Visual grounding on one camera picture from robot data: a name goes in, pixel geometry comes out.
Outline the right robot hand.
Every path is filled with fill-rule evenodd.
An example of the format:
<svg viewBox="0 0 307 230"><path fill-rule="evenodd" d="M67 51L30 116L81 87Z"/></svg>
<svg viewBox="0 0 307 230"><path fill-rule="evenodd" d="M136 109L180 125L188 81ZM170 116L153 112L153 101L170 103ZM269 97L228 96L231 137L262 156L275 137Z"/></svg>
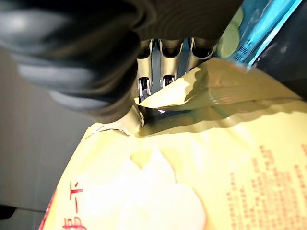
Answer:
<svg viewBox="0 0 307 230"><path fill-rule="evenodd" d="M132 97L137 58L151 39L174 49L197 38L214 46L239 0L3 0L0 46L20 75L59 104L133 134L143 115Z"/></svg>

